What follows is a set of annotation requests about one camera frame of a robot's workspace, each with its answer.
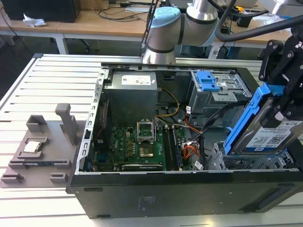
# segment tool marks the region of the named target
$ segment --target metal workbench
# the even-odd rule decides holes
[[[12,159],[31,114],[60,120],[59,102],[71,104],[71,114],[85,120],[101,62],[138,63],[138,57],[45,54],[33,58],[0,101],[0,175]],[[260,61],[177,59],[180,64],[248,67],[257,79]],[[303,193],[267,213],[190,217],[90,220],[65,188],[0,189],[0,226],[303,226]]]

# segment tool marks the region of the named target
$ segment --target floor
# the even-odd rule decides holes
[[[52,43],[49,38],[40,37],[20,37],[32,54],[34,53],[57,53],[56,43]],[[0,48],[0,99],[5,95],[15,79],[31,59],[31,54],[22,45],[19,39],[14,37],[15,46],[9,47],[4,45]],[[90,53],[93,55],[121,55],[121,56],[138,56],[140,50],[139,42],[110,41],[100,40],[100,49],[98,50],[98,42],[96,40],[86,40],[90,45]],[[85,46],[77,39],[68,39],[67,45],[70,54],[86,54]],[[202,49],[192,49],[190,54],[180,54],[180,46],[176,49],[177,57],[193,58],[201,56]],[[258,60],[260,49],[233,47],[229,55],[230,59]]]

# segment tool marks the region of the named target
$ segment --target blue drive bracket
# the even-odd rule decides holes
[[[253,98],[250,101],[250,104],[244,110],[242,116],[236,123],[235,127],[231,130],[231,133],[224,142],[224,151],[228,154],[232,149],[232,143],[239,136],[242,129],[245,127],[246,123],[249,121],[252,115],[257,115],[260,110],[259,103],[265,95],[271,93],[273,96],[283,95],[283,90],[285,86],[281,85],[268,85],[266,82],[263,86],[259,87]]]
[[[197,80],[202,91],[220,91],[210,71],[197,71]]]

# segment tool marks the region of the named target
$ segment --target sticker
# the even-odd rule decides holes
[[[261,127],[246,147],[253,151],[277,148],[291,134],[290,129],[301,123],[301,121],[284,121],[274,129]]]
[[[191,114],[191,107],[190,106],[186,106],[186,113]]]
[[[198,170],[203,170],[203,165],[201,165],[198,161],[195,162],[195,167],[197,167]]]
[[[150,76],[124,75],[122,76],[122,85],[151,85]]]
[[[225,83],[217,83],[218,86],[227,87]]]
[[[141,196],[138,200],[138,210],[146,211],[149,208],[153,208],[156,202],[155,196]]]

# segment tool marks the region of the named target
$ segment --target black computer tower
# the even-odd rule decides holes
[[[23,14],[46,21],[73,23],[80,14],[80,0],[2,0],[11,20],[23,20]]]

